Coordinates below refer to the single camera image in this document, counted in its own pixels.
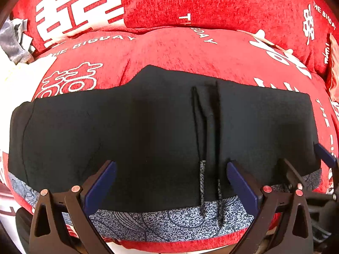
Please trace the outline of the red quilt with white characters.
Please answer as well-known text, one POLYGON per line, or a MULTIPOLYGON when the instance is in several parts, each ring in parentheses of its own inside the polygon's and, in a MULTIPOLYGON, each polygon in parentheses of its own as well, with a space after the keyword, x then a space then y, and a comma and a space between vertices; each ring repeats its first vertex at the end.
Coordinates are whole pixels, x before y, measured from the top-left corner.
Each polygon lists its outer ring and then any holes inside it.
MULTIPOLYGON (((89 32, 68 39, 35 57, 34 61, 49 55, 57 59, 41 79, 33 98, 26 102, 123 86, 140 70, 152 65, 246 86, 306 94, 313 108, 317 143, 324 145, 332 154, 338 154, 337 105, 330 101, 325 82, 318 74, 308 70, 290 52, 265 43, 260 32, 251 35, 232 30, 207 30, 209 35, 215 37, 212 41, 202 38, 201 33, 202 29, 198 28, 162 28, 140 35, 120 31, 89 32)), ((11 117, 1 123, 5 178, 14 199, 32 213, 36 204, 30 205, 19 196, 9 179, 11 117)), ((320 163, 320 184, 313 190, 326 192, 329 187, 329 169, 323 162, 320 163)), ((235 244, 246 229, 211 239, 179 242, 143 242, 102 237, 118 241, 127 248, 175 253, 235 244)))

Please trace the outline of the white bed sheet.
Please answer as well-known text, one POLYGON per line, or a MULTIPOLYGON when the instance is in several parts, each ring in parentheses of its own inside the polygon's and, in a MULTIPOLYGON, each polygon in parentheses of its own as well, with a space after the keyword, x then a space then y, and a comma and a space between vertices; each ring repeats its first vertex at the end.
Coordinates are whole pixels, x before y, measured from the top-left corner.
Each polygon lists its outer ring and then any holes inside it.
POLYGON ((1 51, 1 123, 10 120, 13 110, 30 101, 41 79, 57 57, 49 55, 30 64, 15 64, 1 51))

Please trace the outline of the grey crumpled cloth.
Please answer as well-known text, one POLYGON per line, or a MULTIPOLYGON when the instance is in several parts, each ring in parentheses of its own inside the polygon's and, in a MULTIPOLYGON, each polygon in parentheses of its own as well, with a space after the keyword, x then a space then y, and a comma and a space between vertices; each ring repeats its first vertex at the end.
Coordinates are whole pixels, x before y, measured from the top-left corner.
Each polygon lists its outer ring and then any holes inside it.
POLYGON ((29 64, 35 60, 30 49, 33 38, 24 33, 27 25, 27 19, 8 17, 1 27, 1 48, 15 64, 29 64))

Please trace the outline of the black pants with grey waistband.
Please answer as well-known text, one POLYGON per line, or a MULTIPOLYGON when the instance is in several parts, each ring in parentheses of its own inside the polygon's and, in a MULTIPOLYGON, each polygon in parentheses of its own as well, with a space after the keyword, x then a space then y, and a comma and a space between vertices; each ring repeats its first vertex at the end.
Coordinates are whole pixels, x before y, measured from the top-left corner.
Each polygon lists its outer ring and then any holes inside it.
POLYGON ((143 242, 211 239, 252 221, 226 176, 237 161, 286 190, 287 159, 311 189, 321 163, 308 95, 146 66, 109 90, 22 103, 11 117, 9 179, 30 205, 39 191, 81 185, 105 161, 117 170, 92 200, 105 237, 143 242))

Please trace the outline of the red packet with pattern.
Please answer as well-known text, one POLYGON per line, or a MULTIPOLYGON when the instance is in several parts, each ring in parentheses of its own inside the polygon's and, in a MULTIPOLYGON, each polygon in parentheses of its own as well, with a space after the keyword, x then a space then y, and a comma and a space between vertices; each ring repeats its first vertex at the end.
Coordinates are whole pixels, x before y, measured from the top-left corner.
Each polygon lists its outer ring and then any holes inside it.
POLYGON ((326 89, 332 102, 339 101, 339 46, 334 35, 330 33, 330 55, 326 89))

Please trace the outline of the red pillow with white characters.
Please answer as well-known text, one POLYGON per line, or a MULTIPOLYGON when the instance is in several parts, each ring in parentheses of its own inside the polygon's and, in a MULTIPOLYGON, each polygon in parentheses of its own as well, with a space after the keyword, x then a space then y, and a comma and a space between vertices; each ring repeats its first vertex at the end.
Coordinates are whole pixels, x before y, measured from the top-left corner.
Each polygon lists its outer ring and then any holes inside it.
POLYGON ((338 19, 324 0, 19 0, 12 14, 28 21, 36 53, 102 28, 190 26, 209 41, 215 37, 208 29, 263 30, 320 76, 328 70, 329 36, 338 36, 338 19))

